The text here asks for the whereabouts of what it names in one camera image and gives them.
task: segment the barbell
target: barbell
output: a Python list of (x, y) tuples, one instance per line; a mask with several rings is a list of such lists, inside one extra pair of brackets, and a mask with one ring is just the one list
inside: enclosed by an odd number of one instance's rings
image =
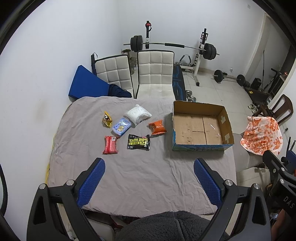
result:
[(217, 69), (215, 72), (214, 72), (214, 80), (217, 82), (217, 83), (220, 83), (224, 78), (229, 78), (229, 79), (234, 79), (237, 81), (237, 83), (240, 85), (240, 86), (243, 86), (243, 87), (250, 87), (250, 83), (248, 81), (246, 81), (246, 78), (242, 75), (242, 74), (239, 74), (236, 78), (235, 77), (229, 77), (227, 76), (227, 73), (224, 73), (222, 72), (221, 70)]
[(191, 49), (197, 49), (203, 51), (202, 56), (204, 59), (207, 60), (212, 60), (216, 57), (216, 55), (220, 55), (217, 53), (216, 48), (212, 44), (205, 43), (204, 48), (195, 48), (195, 47), (190, 47), (190, 46), (185, 46), (182, 44), (172, 44), (172, 43), (143, 43), (143, 37), (142, 35), (135, 35), (134, 37), (131, 38), (131, 42), (129, 44), (124, 44), (124, 45), (130, 45), (131, 50), (134, 52), (139, 52), (143, 50), (143, 45), (151, 45), (151, 44), (156, 44), (156, 45), (165, 45), (165, 46), (171, 46), (171, 47), (179, 47), (179, 48), (191, 48)]

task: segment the packing tape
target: packing tape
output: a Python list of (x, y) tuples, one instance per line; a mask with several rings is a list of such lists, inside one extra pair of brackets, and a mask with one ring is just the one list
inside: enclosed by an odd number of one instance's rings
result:
[(221, 123), (223, 124), (226, 121), (225, 116), (221, 116)]
[(229, 138), (230, 138), (229, 133), (227, 133), (227, 135), (225, 135), (224, 138), (225, 138), (225, 140), (226, 140), (226, 142), (227, 142), (227, 144), (228, 144), (228, 143), (229, 143)]

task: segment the gray bed sheet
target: gray bed sheet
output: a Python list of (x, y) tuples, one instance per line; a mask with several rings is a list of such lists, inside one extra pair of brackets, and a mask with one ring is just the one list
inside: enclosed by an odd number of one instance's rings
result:
[[(102, 123), (107, 111), (116, 124), (136, 104), (152, 117), (132, 126), (117, 140), (118, 154), (103, 155), (105, 136), (111, 129)], [(83, 97), (69, 106), (60, 122), (50, 157), (48, 184), (63, 185), (88, 169), (100, 157), (106, 171), (85, 209), (133, 217), (185, 210), (197, 215), (216, 211), (194, 172), (193, 162), (204, 158), (222, 178), (236, 183), (232, 147), (226, 151), (172, 151), (172, 100), (136, 100), (117, 97)], [(151, 133), (148, 123), (163, 120), (167, 132), (151, 137), (150, 150), (128, 150), (128, 134)]]

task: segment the snack bag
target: snack bag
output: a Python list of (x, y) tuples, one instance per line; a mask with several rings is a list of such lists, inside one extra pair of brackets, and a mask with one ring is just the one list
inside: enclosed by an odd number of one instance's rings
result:
[(118, 153), (116, 150), (116, 141), (118, 137), (105, 136), (106, 146), (103, 154)]
[(132, 134), (128, 135), (128, 146), (126, 149), (150, 149), (150, 136), (139, 137)]
[(149, 123), (148, 125), (152, 126), (153, 128), (152, 135), (166, 133), (166, 129), (163, 127), (163, 120), (158, 120), (158, 121)]
[(104, 122), (104, 124), (105, 124), (106, 126), (108, 126), (109, 128), (111, 128), (111, 126), (112, 126), (112, 118), (111, 118), (111, 116), (107, 113), (107, 111), (105, 111), (104, 113), (105, 113), (105, 114), (104, 114), (104, 117), (103, 117), (102, 121)]
[(137, 104), (134, 108), (126, 112), (125, 116), (127, 116), (136, 126), (141, 121), (151, 117), (152, 115), (142, 106)]
[(125, 118), (121, 118), (120, 121), (113, 126), (113, 131), (115, 134), (122, 136), (129, 128), (131, 127), (131, 123), (129, 120)]

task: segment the orange patterned cloth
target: orange patterned cloth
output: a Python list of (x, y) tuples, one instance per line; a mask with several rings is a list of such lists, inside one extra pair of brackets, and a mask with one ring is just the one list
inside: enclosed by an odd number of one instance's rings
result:
[(272, 117), (249, 116), (241, 145), (256, 155), (262, 156), (266, 150), (271, 150), (277, 156), (283, 147), (278, 123)]

